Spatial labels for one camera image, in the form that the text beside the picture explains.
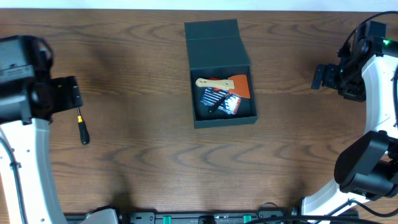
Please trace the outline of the orange scraper with tan handle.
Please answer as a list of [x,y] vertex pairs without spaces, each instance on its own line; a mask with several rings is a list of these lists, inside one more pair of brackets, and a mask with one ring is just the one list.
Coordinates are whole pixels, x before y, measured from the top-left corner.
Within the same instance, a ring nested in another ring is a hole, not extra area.
[[241,98],[250,98],[250,90],[246,75],[233,75],[225,80],[209,80],[198,78],[195,82],[198,87],[220,88]]

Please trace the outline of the blue precision screwdriver set case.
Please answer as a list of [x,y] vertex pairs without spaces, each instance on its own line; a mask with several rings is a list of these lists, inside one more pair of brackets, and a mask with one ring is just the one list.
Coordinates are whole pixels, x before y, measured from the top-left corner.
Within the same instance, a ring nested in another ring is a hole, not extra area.
[[[222,97],[228,94],[226,90],[215,90],[214,88],[205,88],[200,102],[206,106],[213,106],[220,101]],[[229,95],[222,102],[218,109],[226,114],[236,114],[241,103],[241,98],[237,95]]]

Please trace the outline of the black red small hammer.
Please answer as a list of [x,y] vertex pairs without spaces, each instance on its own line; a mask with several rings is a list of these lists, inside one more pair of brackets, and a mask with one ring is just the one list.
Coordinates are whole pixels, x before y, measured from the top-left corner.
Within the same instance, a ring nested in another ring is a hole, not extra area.
[[220,100],[218,100],[214,105],[208,108],[209,113],[214,113],[218,107],[230,96],[229,93],[227,93],[225,96],[221,97]]

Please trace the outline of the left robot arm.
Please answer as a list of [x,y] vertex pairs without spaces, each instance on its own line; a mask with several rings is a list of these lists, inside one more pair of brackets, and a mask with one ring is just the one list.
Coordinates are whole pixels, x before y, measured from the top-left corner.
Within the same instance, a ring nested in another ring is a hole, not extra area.
[[52,78],[44,39],[1,39],[1,180],[11,223],[66,223],[55,187],[50,124],[83,104],[74,76]]

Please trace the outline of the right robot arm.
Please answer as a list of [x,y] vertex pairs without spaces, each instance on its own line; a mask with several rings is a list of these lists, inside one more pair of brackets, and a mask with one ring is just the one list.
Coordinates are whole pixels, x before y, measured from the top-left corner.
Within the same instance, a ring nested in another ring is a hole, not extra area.
[[386,25],[376,21],[360,24],[353,37],[339,49],[338,65],[317,66],[312,88],[365,102],[364,134],[338,156],[334,178],[301,199],[297,215],[338,216],[397,195],[397,41],[386,38]]

